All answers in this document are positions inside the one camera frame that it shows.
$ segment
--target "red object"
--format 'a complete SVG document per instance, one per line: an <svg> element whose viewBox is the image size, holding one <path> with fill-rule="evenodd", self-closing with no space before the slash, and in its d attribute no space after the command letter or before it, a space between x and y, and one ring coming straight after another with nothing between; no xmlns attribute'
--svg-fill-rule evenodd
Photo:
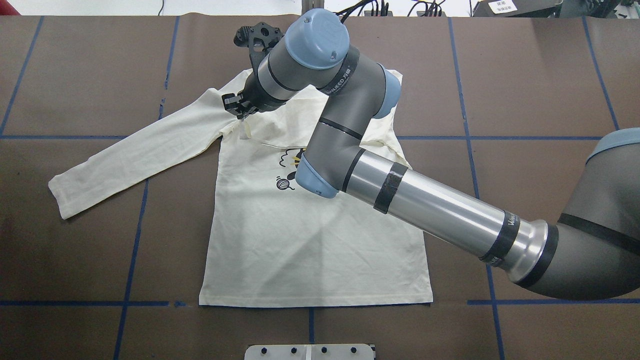
<svg viewBox="0 0 640 360"><path fill-rule="evenodd" d="M0 15L20 15L7 0L0 0Z"/></svg>

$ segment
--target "light blue cap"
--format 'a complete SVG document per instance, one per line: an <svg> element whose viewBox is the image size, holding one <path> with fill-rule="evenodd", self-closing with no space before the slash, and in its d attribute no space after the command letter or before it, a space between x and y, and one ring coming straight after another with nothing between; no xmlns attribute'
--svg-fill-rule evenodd
<svg viewBox="0 0 640 360"><path fill-rule="evenodd" d="M382 119L383 117L389 115L391 109L398 103L400 100L400 81L391 74L384 66L380 65L382 70L385 72L385 99L382 100L382 105L380 106L380 110L378 113L373 115L374 119Z"/></svg>
<svg viewBox="0 0 640 360"><path fill-rule="evenodd" d="M614 131L600 139L598 145L596 145L596 149L587 158L587 162L600 152L632 143L640 143L640 127Z"/></svg>
<svg viewBox="0 0 640 360"><path fill-rule="evenodd" d="M338 194L338 190L329 185L329 183L309 165L304 154L302 154L302 159L300 159L300 164L298 164L296 182L310 192L326 197L327 199L332 199Z"/></svg>
<svg viewBox="0 0 640 360"><path fill-rule="evenodd" d="M311 9L296 20L284 36L287 51L300 65L329 69L349 51L349 32L337 15L326 9Z"/></svg>

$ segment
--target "white bracket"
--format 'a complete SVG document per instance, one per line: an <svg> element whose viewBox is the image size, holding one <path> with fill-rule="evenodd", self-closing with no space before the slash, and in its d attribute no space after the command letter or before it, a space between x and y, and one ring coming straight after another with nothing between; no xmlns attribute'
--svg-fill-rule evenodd
<svg viewBox="0 0 640 360"><path fill-rule="evenodd" d="M375 360L375 345L252 345L244 360Z"/></svg>

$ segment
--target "bee graphic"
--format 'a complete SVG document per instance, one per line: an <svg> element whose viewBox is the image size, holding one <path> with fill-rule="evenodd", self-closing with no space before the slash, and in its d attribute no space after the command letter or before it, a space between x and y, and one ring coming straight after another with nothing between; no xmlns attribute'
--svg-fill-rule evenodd
<svg viewBox="0 0 640 360"><path fill-rule="evenodd" d="M289 173L285 178L282 178L280 176L276 177L276 187L278 188L278 190L295 190L295 188L291 187L291 181L296 178L296 171L298 169L298 165L300 164L300 159L302 159L302 154L305 152L305 150L307 150L306 147L302 149L286 149L284 154L282 154L282 156L280 157L279 165L285 168L287 167L287 165L284 164L284 162L286 161L285 156L289 155L289 151L297 151L296 155L289 155L293 159L293 163L291 163L290 165L294 165L296 167L296 170Z"/></svg>

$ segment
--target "gray robot arm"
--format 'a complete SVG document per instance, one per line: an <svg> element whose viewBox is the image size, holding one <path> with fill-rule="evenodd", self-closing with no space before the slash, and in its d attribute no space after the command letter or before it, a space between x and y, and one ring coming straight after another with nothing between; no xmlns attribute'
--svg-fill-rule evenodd
<svg viewBox="0 0 640 360"><path fill-rule="evenodd" d="M299 185L327 198L342 190L542 295L602 299L640 287L640 128L603 138L557 225L528 222L360 147L369 121L396 105L400 84L350 45L333 13L307 12L284 40L254 63L243 91L223 99L240 119L278 108L309 84L330 96Z"/></svg>

